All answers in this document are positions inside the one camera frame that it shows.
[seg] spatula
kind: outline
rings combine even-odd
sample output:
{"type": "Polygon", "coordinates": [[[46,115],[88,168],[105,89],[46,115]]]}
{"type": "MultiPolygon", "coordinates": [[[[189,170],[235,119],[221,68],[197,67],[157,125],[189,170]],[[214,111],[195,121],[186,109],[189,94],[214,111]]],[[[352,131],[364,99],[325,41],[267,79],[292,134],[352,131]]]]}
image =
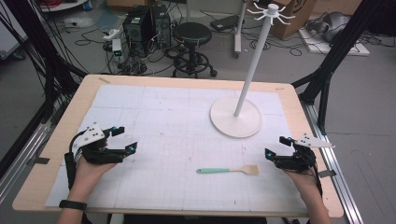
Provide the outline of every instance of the spatula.
{"type": "Polygon", "coordinates": [[[257,175],[259,173],[259,166],[244,165],[239,168],[201,168],[197,170],[198,174],[213,174],[225,172],[243,172],[247,175],[257,175]]]}

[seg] stool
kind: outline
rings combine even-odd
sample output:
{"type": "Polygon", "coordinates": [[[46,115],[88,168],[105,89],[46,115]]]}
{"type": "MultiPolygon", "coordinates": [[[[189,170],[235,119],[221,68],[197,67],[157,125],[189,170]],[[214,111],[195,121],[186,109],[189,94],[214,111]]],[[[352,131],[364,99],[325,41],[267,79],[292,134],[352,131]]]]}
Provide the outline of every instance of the stool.
{"type": "Polygon", "coordinates": [[[207,57],[203,53],[195,51],[195,47],[206,44],[211,38],[212,32],[200,23],[184,22],[177,26],[174,31],[174,39],[188,50],[180,52],[175,57],[175,70],[172,77],[176,77],[178,70],[189,76],[194,74],[195,78],[198,78],[198,73],[205,71],[207,67],[210,68],[210,75],[215,77],[218,72],[213,69],[207,57]]]}

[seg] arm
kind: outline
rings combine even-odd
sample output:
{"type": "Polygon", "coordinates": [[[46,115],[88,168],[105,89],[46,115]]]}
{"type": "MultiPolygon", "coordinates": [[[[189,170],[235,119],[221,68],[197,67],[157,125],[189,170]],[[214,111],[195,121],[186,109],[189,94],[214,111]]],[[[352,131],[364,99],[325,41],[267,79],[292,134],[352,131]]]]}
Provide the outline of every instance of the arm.
{"type": "MultiPolygon", "coordinates": [[[[88,163],[83,156],[78,161],[76,179],[67,196],[68,201],[85,203],[103,174],[116,163],[95,165],[88,163]]],[[[83,211],[71,208],[62,209],[57,224],[80,224],[83,211]]]]}
{"type": "Polygon", "coordinates": [[[284,171],[294,182],[297,190],[300,191],[311,224],[327,224],[332,223],[327,208],[325,207],[320,196],[316,180],[310,173],[298,174],[291,171],[284,171]]]}

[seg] round white base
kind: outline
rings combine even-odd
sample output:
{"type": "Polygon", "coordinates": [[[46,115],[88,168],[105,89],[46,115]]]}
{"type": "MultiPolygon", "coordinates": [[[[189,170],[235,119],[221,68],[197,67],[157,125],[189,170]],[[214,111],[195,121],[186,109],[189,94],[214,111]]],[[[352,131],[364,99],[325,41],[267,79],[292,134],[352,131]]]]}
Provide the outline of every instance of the round white base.
{"type": "Polygon", "coordinates": [[[262,113],[248,100],[242,105],[239,116],[234,115],[238,97],[225,97],[217,100],[210,109],[210,118],[216,128],[231,137],[247,138],[262,127],[262,113]]]}

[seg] watch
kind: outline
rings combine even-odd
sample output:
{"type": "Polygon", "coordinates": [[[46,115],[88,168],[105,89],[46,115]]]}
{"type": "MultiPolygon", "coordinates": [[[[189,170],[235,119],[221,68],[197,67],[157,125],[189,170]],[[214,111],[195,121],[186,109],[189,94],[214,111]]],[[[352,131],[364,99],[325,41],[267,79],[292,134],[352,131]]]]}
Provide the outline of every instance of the watch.
{"type": "Polygon", "coordinates": [[[73,201],[61,200],[59,203],[60,208],[72,208],[84,211],[87,208],[86,203],[78,203],[73,201]]]}

